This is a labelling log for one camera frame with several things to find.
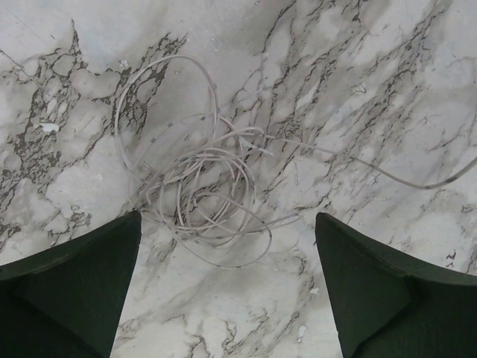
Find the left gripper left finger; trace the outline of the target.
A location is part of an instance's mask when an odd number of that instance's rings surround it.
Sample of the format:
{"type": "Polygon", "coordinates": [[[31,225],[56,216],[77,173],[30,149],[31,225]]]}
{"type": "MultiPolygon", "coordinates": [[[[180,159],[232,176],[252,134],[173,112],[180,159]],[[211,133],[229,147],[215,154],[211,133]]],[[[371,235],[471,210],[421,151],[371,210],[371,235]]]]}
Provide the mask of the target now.
{"type": "Polygon", "coordinates": [[[1,266],[1,356],[109,357],[141,238],[133,211],[1,266]]]}

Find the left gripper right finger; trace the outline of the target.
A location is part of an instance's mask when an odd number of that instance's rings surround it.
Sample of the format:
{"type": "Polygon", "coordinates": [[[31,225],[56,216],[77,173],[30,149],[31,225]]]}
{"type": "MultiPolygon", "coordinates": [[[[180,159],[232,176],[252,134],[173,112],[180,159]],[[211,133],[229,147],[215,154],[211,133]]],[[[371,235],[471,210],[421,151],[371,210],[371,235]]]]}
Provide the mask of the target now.
{"type": "Polygon", "coordinates": [[[475,357],[476,276],[419,260],[328,213],[315,237],[344,357],[475,357]]]}

